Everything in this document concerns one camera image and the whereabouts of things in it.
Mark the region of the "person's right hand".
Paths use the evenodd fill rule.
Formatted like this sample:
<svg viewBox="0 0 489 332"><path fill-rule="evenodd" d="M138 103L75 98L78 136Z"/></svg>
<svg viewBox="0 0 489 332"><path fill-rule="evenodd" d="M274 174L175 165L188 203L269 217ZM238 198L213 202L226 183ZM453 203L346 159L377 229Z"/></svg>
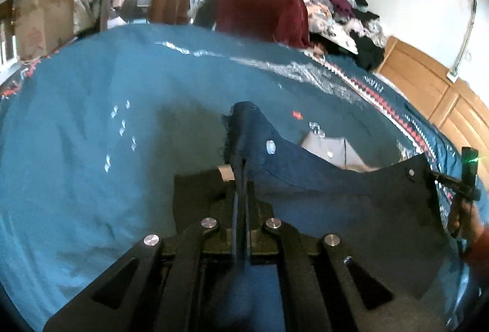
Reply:
<svg viewBox="0 0 489 332"><path fill-rule="evenodd" d="M488 262L488 227L482 222L474 202L454 200L448 216L448 229L451 234L459 231L467 242L465 259L468 262Z"/></svg>

